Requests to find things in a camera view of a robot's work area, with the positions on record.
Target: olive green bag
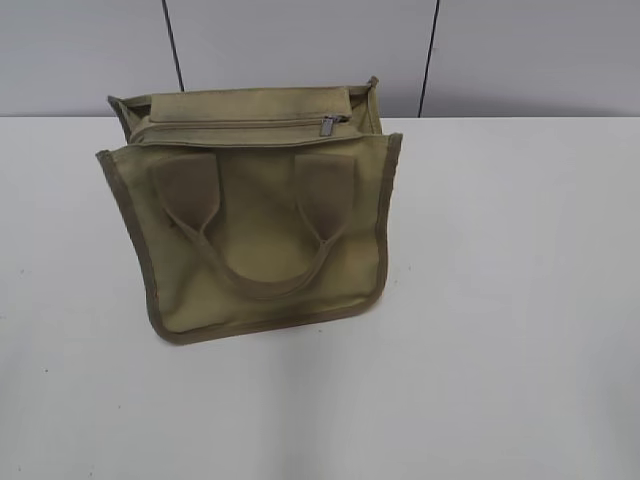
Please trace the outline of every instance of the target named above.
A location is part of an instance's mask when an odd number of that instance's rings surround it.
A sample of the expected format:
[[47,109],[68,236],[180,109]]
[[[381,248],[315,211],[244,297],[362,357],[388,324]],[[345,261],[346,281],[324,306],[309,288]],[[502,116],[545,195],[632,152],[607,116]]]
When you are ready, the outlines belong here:
[[402,136],[382,134],[376,84],[109,98],[128,145],[97,156],[162,338],[324,322],[379,298]]

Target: zipper pull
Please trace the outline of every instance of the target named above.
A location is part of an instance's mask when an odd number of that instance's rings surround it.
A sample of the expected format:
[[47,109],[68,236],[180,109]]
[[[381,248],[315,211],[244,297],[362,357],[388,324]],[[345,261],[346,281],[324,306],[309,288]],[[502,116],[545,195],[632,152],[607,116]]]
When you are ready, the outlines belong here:
[[320,126],[320,136],[330,137],[333,133],[333,124],[340,122],[344,117],[340,115],[327,115],[322,119],[322,125]]

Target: zipper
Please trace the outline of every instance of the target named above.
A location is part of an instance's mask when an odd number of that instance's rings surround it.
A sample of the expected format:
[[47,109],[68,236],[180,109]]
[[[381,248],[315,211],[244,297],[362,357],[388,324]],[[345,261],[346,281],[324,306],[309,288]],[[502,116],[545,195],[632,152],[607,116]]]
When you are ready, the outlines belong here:
[[322,124],[320,125],[320,136],[321,137],[330,137],[333,133],[333,124],[338,122],[345,122],[348,118],[344,115],[327,115],[322,119]]
[[330,137],[335,123],[349,121],[344,115],[327,115],[322,119],[303,120],[270,120],[270,121],[235,121],[235,122],[171,122],[160,124],[148,124],[131,135],[130,142],[135,143],[147,131],[162,130],[192,130],[192,129],[235,129],[235,128],[282,128],[305,127],[318,125],[320,122],[320,136]]

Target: fabric strap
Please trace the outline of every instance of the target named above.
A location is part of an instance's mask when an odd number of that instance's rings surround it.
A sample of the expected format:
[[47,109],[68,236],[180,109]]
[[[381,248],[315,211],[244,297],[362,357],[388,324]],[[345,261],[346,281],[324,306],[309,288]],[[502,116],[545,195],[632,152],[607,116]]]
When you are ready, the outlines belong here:
[[220,210],[221,189],[214,153],[174,157],[153,168],[153,182],[165,212],[213,268],[252,298],[274,298],[304,288],[318,274],[331,247],[344,233],[354,197],[355,160],[346,155],[296,155],[295,190],[302,221],[318,240],[311,264],[302,274],[275,282],[235,272],[205,235]]

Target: white table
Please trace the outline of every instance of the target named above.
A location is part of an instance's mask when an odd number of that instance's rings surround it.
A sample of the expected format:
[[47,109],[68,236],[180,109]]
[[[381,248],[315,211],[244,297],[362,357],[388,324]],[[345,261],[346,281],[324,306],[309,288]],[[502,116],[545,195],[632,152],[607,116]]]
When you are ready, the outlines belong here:
[[94,158],[0,119],[0,478],[640,478],[640,119],[405,133],[370,313],[175,347]]

